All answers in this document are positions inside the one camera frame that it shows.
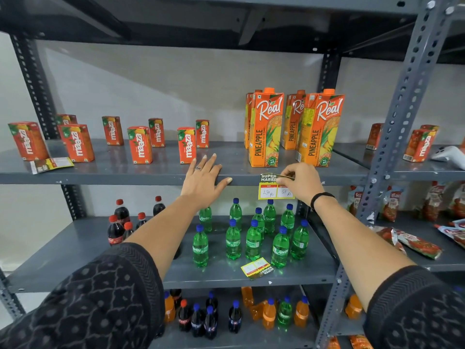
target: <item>orange soda bottle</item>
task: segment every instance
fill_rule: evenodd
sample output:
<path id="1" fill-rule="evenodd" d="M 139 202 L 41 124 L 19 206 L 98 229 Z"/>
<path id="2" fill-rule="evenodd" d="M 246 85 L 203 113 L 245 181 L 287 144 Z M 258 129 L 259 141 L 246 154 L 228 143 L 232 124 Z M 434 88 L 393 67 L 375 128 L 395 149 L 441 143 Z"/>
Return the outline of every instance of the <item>orange soda bottle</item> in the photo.
<path id="1" fill-rule="evenodd" d="M 357 320 L 360 318 L 363 307 L 357 294 L 350 297 L 350 300 L 346 306 L 346 314 L 351 320 Z"/>
<path id="2" fill-rule="evenodd" d="M 171 322 L 176 318 L 176 310 L 174 308 L 174 299 L 169 291 L 165 291 L 165 322 Z"/>
<path id="3" fill-rule="evenodd" d="M 297 303 L 294 313 L 294 323 L 297 327 L 305 328 L 307 325 L 307 318 L 310 314 L 310 309 L 308 308 L 308 299 L 306 296 L 302 297 L 302 300 Z"/>
<path id="4" fill-rule="evenodd" d="M 273 329 L 274 319 L 276 318 L 276 307 L 274 306 L 274 299 L 268 299 L 268 303 L 263 307 L 263 327 L 265 329 Z"/>
<path id="5" fill-rule="evenodd" d="M 240 289 L 242 291 L 242 301 L 244 302 L 244 306 L 246 308 L 253 306 L 254 299 L 253 299 L 252 287 L 241 287 Z"/>
<path id="6" fill-rule="evenodd" d="M 250 306 L 250 315 L 252 315 L 252 319 L 254 321 L 259 320 L 260 318 L 263 318 L 263 308 L 264 306 L 268 304 L 268 300 L 264 300 L 262 302 L 259 302 L 255 306 Z"/>

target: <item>green plastic bottle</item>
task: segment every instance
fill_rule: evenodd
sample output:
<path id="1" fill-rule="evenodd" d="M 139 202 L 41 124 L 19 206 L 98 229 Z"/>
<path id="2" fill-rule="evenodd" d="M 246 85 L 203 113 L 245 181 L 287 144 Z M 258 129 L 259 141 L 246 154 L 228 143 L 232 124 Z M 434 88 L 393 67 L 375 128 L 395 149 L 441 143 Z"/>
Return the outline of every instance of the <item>green plastic bottle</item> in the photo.
<path id="1" fill-rule="evenodd" d="M 272 199 L 269 199 L 268 204 L 263 210 L 265 234 L 274 234 L 274 225 L 276 223 L 276 209 L 274 209 L 273 203 L 274 201 Z"/>
<path id="2" fill-rule="evenodd" d="M 254 261 L 260 258 L 261 234 L 258 229 L 258 220 L 252 219 L 252 222 L 250 224 L 251 227 L 247 231 L 246 236 L 246 257 L 251 261 Z"/>
<path id="3" fill-rule="evenodd" d="M 197 267 L 205 267 L 208 263 L 208 237 L 204 232 L 202 224 L 198 224 L 197 233 L 194 235 L 192 251 L 194 252 L 194 263 Z"/>
<path id="4" fill-rule="evenodd" d="M 259 223 L 258 229 L 259 229 L 259 232 L 261 234 L 262 241 L 263 241 L 263 239 L 264 239 L 264 219 L 263 219 L 260 207 L 255 208 L 255 215 L 253 216 L 252 219 L 255 219 L 256 221 L 258 221 L 258 223 Z"/>
<path id="5" fill-rule="evenodd" d="M 287 236 L 288 238 L 292 239 L 292 234 L 294 230 L 294 222 L 295 216 L 294 212 L 292 211 L 294 206 L 292 204 L 288 204 L 286 206 L 286 211 L 281 216 L 281 225 L 287 228 Z"/>
<path id="6" fill-rule="evenodd" d="M 274 237 L 273 250 L 271 252 L 271 264 L 276 268 L 286 265 L 287 254 L 289 252 L 289 239 L 286 235 L 286 227 L 279 227 L 279 234 Z"/>
<path id="7" fill-rule="evenodd" d="M 236 225 L 236 220 L 230 219 L 229 228 L 226 231 L 226 256 L 231 260 L 240 257 L 240 230 Z"/>
<path id="8" fill-rule="evenodd" d="M 292 319 L 293 311 L 291 305 L 291 298 L 285 296 L 284 301 L 281 304 L 279 304 L 278 323 L 281 326 L 287 327 L 291 324 Z"/>
<path id="9" fill-rule="evenodd" d="M 232 206 L 229 210 L 229 219 L 236 221 L 236 228 L 242 230 L 242 208 L 239 205 L 239 198 L 232 200 Z"/>
<path id="10" fill-rule="evenodd" d="M 291 243 L 291 256 L 296 260 L 301 260 L 305 256 L 308 246 L 308 222 L 302 219 L 300 227 L 295 229 L 294 237 Z"/>
<path id="11" fill-rule="evenodd" d="M 212 209 L 210 207 L 201 209 L 199 217 L 201 224 L 204 226 L 205 232 L 210 233 L 212 231 Z"/>

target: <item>black patterned sleeve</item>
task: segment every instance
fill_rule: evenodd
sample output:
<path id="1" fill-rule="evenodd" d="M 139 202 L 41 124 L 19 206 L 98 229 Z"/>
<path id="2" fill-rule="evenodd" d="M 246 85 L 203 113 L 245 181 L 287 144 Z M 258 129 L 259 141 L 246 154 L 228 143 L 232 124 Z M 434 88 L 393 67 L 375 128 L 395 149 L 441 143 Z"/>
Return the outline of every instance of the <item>black patterned sleeve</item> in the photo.
<path id="1" fill-rule="evenodd" d="M 163 326 L 163 285 L 137 244 L 110 248 L 68 276 L 37 309 L 0 331 L 0 348 L 147 348 Z"/>
<path id="2" fill-rule="evenodd" d="M 375 349 L 465 348 L 464 300 L 426 269 L 405 267 L 375 292 L 364 330 Z"/>

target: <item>black wristband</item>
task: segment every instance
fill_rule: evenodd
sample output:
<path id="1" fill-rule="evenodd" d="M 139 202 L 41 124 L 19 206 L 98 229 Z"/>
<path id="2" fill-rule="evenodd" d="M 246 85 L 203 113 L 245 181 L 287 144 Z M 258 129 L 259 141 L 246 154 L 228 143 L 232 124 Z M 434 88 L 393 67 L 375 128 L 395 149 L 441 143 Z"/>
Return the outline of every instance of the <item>black wristband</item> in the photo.
<path id="1" fill-rule="evenodd" d="M 320 192 L 320 193 L 317 193 L 316 195 L 313 196 L 313 198 L 311 199 L 311 202 L 310 202 L 310 208 L 315 210 L 315 207 L 313 206 L 313 204 L 315 203 L 315 201 L 317 200 L 318 197 L 320 196 L 329 196 L 329 197 L 332 197 L 332 198 L 335 198 L 334 195 L 330 194 L 329 192 Z"/>

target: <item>hand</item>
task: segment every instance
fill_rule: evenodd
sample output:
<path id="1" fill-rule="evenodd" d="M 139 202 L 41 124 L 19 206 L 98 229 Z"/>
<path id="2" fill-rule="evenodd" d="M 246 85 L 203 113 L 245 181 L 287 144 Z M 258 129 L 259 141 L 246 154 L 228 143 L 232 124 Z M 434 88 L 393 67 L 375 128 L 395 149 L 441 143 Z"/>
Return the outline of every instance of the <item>hand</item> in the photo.
<path id="1" fill-rule="evenodd" d="M 294 196 L 303 201 L 306 205 L 310 205 L 314 195 L 325 191 L 318 172 L 313 165 L 308 165 L 306 163 L 290 164 L 283 170 L 281 175 L 295 175 L 295 180 L 277 178 L 276 182 L 286 185 Z"/>
<path id="2" fill-rule="evenodd" d="M 184 179 L 181 196 L 191 198 L 197 210 L 207 208 L 211 205 L 225 187 L 233 181 L 232 178 L 225 178 L 215 187 L 215 180 L 221 170 L 221 164 L 213 165 L 215 160 L 216 154 L 213 154 L 209 161 L 206 161 L 206 155 L 204 155 L 201 162 L 197 165 L 201 170 L 195 170 L 197 160 L 194 159 Z"/>

